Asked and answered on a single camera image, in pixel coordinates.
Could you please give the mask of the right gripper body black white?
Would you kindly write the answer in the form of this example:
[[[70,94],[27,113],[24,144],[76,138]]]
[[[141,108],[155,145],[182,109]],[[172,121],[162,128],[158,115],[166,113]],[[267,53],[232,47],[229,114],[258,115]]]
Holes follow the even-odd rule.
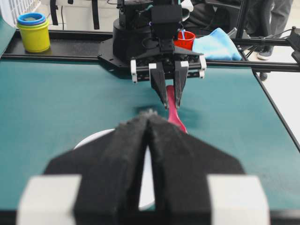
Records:
[[[204,54],[196,53],[178,46],[172,52],[163,52],[159,47],[149,49],[145,53],[135,56],[130,61],[130,73],[132,82],[137,83],[150,70],[151,64],[161,62],[165,72],[175,70],[175,62],[181,67],[187,67],[188,77],[204,78],[207,68]]]

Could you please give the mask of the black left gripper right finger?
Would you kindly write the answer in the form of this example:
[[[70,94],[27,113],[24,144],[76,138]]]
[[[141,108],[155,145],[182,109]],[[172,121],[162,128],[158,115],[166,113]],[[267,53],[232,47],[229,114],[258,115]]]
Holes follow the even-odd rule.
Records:
[[[171,225],[268,225],[259,178],[235,157],[182,132],[158,115],[147,119],[155,200]]]

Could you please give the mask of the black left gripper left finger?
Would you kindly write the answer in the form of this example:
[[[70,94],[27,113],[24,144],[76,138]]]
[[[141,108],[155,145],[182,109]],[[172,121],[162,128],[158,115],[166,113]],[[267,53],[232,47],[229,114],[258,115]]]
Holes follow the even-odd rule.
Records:
[[[150,113],[51,159],[30,178],[19,202],[19,225],[117,225],[139,210]]]

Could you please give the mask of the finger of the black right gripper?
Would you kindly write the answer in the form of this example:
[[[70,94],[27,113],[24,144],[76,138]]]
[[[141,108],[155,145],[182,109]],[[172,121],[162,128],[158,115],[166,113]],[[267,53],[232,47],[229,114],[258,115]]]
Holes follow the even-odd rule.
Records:
[[[182,97],[183,89],[185,87],[189,64],[188,61],[175,61],[175,71],[173,78],[174,85],[174,98],[176,108],[180,107],[180,100]]]
[[[152,89],[156,91],[165,109],[168,109],[165,72],[162,62],[149,64],[149,76]]]

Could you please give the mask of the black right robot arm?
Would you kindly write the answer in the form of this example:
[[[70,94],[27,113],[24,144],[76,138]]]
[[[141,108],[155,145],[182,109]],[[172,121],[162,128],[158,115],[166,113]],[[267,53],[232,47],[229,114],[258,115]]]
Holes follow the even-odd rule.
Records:
[[[180,107],[189,73],[204,77],[203,53],[175,45],[190,9],[180,0],[119,0],[119,18],[113,23],[113,54],[128,63],[132,81],[149,73],[151,87],[169,107],[166,79],[173,79],[174,98]]]

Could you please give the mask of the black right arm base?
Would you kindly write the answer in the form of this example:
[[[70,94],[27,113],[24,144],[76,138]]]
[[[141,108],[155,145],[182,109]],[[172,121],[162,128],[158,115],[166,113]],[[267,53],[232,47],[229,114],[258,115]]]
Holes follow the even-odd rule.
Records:
[[[112,38],[100,43],[98,59],[121,71],[130,73],[130,61],[144,53],[159,48],[159,42],[152,39],[150,27],[127,30],[120,20],[113,22]]]

